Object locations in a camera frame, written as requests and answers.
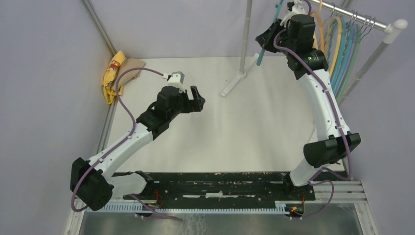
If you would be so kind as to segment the blue wavy hanger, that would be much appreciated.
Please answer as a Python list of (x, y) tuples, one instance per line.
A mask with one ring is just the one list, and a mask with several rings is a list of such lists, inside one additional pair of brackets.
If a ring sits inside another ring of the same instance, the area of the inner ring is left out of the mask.
[(346, 85), (360, 46), (360, 31), (354, 20), (331, 18), (326, 31), (325, 53), (329, 58), (329, 73), (333, 92), (339, 96)]
[[(343, 43), (343, 47), (340, 49), (340, 53), (337, 58), (335, 69), (333, 71), (333, 74), (330, 76), (330, 84), (332, 86), (333, 91), (337, 91), (340, 88), (341, 78), (346, 71), (346, 64), (347, 64), (349, 56), (352, 53), (353, 40), (355, 39), (354, 26), (352, 26), (351, 23), (347, 23), (346, 21), (345, 23), (346, 23), (346, 29), (345, 29), (346, 42)], [(331, 63), (332, 55), (334, 54), (333, 49), (335, 48), (335, 43), (336, 43), (336, 38), (337, 38), (337, 29), (335, 29), (334, 33), (335, 35), (333, 36), (333, 40), (332, 40), (329, 64)]]

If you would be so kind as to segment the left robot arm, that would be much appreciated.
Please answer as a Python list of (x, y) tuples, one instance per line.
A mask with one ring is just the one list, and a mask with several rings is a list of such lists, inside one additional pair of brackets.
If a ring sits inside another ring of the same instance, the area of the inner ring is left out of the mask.
[(115, 172), (138, 150), (154, 141), (169, 128), (171, 121), (179, 114), (201, 112), (206, 100), (196, 86), (190, 86), (193, 98), (187, 92), (180, 92), (173, 86), (165, 86), (156, 101), (137, 119), (133, 126), (117, 143), (107, 147), (87, 160), (76, 159), (72, 163), (70, 190), (71, 207), (76, 208), (75, 199), (83, 201), (87, 208), (97, 211), (110, 200), (128, 194), (137, 194), (142, 199), (154, 193), (151, 178), (141, 171), (116, 176)]

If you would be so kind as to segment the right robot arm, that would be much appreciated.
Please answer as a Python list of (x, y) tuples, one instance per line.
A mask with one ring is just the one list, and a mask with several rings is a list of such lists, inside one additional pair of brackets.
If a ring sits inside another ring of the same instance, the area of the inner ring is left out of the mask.
[(342, 117), (331, 87), (328, 63), (324, 53), (313, 46), (316, 24), (314, 18), (299, 14), (286, 22), (275, 19), (271, 26), (256, 37), (260, 46), (272, 53), (286, 56), (287, 65), (307, 94), (312, 109), (317, 141), (303, 147), (303, 160), (289, 173), (283, 195), (295, 200), (302, 186), (310, 183), (328, 166), (349, 158), (360, 143), (359, 133), (352, 133)]

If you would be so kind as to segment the orange wavy hanger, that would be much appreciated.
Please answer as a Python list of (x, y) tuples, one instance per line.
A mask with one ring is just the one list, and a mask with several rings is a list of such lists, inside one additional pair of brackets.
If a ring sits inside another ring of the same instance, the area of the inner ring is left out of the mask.
[(313, 10), (311, 16), (317, 19), (318, 23), (318, 33), (320, 36), (319, 49), (324, 52), (326, 58), (328, 58), (329, 53), (329, 26), (332, 24), (332, 17), (327, 18), (324, 22), (321, 18), (321, 10)]

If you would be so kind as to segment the yellow wavy hanger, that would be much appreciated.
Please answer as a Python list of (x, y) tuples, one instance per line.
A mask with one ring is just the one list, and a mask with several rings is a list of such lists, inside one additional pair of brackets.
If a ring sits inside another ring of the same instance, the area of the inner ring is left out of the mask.
[(326, 35), (324, 37), (325, 39), (325, 46), (324, 46), (324, 52), (327, 56), (327, 59), (330, 58), (330, 52), (331, 52), (331, 46), (332, 46), (332, 40), (333, 36), (335, 35), (334, 31), (337, 29), (337, 38), (335, 43), (335, 48), (333, 49), (334, 54), (332, 55), (331, 63), (329, 64), (329, 75), (333, 74), (333, 71), (335, 69), (335, 65), (337, 62), (337, 58), (340, 53), (340, 49), (343, 47), (343, 43), (346, 42), (345, 38), (345, 29), (346, 29), (346, 23), (341, 17), (331, 17), (328, 25), (327, 25), (327, 31)]

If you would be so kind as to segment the peach plastic hanger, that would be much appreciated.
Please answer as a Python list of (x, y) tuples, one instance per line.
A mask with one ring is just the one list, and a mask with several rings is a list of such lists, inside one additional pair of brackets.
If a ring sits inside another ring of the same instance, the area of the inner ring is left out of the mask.
[(320, 12), (323, 6), (323, 1), (319, 0), (319, 8), (318, 10), (313, 10), (311, 12), (311, 16), (317, 19), (318, 22), (318, 30), (319, 30), (319, 36), (320, 36), (320, 50), (324, 51), (324, 30), (323, 30), (323, 22), (321, 20)]

